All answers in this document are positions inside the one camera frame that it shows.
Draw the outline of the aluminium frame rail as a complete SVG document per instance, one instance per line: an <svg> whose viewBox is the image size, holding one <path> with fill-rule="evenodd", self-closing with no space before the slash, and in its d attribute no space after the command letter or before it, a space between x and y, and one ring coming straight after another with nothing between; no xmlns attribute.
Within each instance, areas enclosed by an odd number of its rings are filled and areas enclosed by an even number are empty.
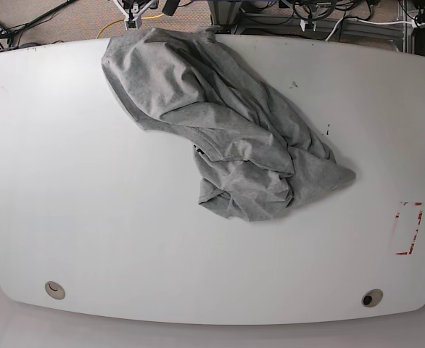
<svg viewBox="0 0 425 348"><path fill-rule="evenodd" d="M311 24L303 24L301 19L293 17L277 17L271 15L240 14L232 24L217 24L220 33L237 34L248 29L263 29L268 31L290 31L329 34L338 22L336 19L325 19ZM354 18L344 19L338 25L342 34L350 36L368 36L379 38L402 38L405 35L406 24L373 24Z"/></svg>

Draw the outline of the red tape rectangle marking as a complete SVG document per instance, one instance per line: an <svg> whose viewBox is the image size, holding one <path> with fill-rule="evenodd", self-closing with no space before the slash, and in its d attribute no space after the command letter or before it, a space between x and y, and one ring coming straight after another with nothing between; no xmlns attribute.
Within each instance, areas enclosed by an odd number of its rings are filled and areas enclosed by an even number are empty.
<svg viewBox="0 0 425 348"><path fill-rule="evenodd" d="M424 204L422 202L401 202L395 216L391 248L395 255L411 255L420 228Z"/></svg>

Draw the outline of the black tripod legs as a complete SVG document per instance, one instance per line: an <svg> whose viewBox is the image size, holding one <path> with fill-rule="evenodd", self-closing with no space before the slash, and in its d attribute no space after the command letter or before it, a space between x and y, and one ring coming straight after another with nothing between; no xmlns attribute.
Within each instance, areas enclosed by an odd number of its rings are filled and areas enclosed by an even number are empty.
<svg viewBox="0 0 425 348"><path fill-rule="evenodd" d="M7 27L0 21L0 51L18 49L20 47L20 41L24 33L52 20L60 11L70 6L71 4L74 4L75 2L76 0L64 1L58 6L39 15L35 19L19 25Z"/></svg>

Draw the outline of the grey T-shirt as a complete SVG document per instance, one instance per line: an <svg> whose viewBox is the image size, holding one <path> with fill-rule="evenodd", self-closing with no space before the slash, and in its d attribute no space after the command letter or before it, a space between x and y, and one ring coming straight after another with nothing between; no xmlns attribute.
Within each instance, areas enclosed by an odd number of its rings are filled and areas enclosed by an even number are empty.
<svg viewBox="0 0 425 348"><path fill-rule="evenodd" d="M199 203L216 215L272 220L356 178L292 103L243 67L212 29L116 36L102 69L141 129L192 142Z"/></svg>

